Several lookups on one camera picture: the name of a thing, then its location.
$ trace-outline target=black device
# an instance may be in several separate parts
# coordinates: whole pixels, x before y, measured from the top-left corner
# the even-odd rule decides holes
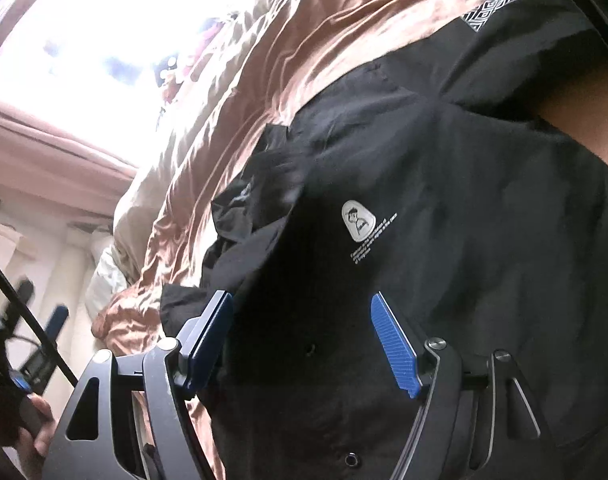
[[[63,305],[56,307],[44,331],[26,306],[33,297],[33,283],[23,280],[15,290],[0,271],[0,288],[8,300],[0,315],[0,479],[6,480],[22,476],[17,476],[20,473],[2,447],[12,446],[17,441],[18,428],[26,428],[33,436],[37,436],[42,427],[42,415],[28,399],[28,394],[43,393],[55,366],[60,364],[57,361],[63,363],[62,357],[55,350],[55,340],[68,317],[68,308]],[[14,332],[21,317],[30,326],[38,328],[36,336],[42,344],[36,343],[37,348],[25,364],[15,370],[6,355],[6,342],[15,338]],[[66,365],[63,371],[73,376]]]

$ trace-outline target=bed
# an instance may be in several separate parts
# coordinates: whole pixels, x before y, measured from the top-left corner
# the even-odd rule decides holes
[[[140,168],[117,206],[114,242],[104,248],[104,259],[119,270],[113,281],[120,283],[111,285],[110,302],[92,311],[95,337],[117,355],[145,351],[164,336],[159,311],[164,287],[199,287],[212,280],[203,273],[213,268],[213,248],[223,252],[217,248],[220,213],[230,212],[221,200],[266,139],[267,124],[282,135],[279,127],[291,127],[300,110],[346,74],[432,38],[460,17],[477,30],[508,0],[498,2],[247,0],[184,80],[164,117],[154,162]],[[494,7],[486,12],[490,4]],[[564,79],[554,91],[522,100],[525,109],[608,165],[607,61]],[[595,117],[600,117],[597,127]],[[355,256],[355,264],[361,258]],[[177,333],[175,321],[164,321]],[[144,406],[143,397],[139,400]],[[223,479],[209,413],[196,399],[188,406],[210,465]]]

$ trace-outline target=curtain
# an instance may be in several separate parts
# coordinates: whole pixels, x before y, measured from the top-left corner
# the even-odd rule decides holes
[[[106,224],[136,168],[0,101],[0,193]]]

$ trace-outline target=black metal bracket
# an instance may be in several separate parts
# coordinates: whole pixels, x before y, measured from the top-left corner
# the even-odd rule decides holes
[[[373,312],[379,315],[373,323],[395,375],[415,370],[415,377],[404,377],[402,383],[421,384],[411,395],[421,406],[391,480],[563,480],[544,415],[509,352],[462,359],[444,339],[427,337],[395,316],[381,294],[373,298]],[[404,368],[394,361],[400,344],[408,345],[415,364]],[[462,402],[465,392],[472,394],[468,404]],[[466,430],[464,460],[453,459],[451,449],[459,418]]]
[[[132,409],[132,392],[142,391],[164,478],[215,480],[185,401],[206,384],[232,319],[231,295],[218,291],[177,338],[130,356],[98,351],[66,405],[42,478],[145,478]]]

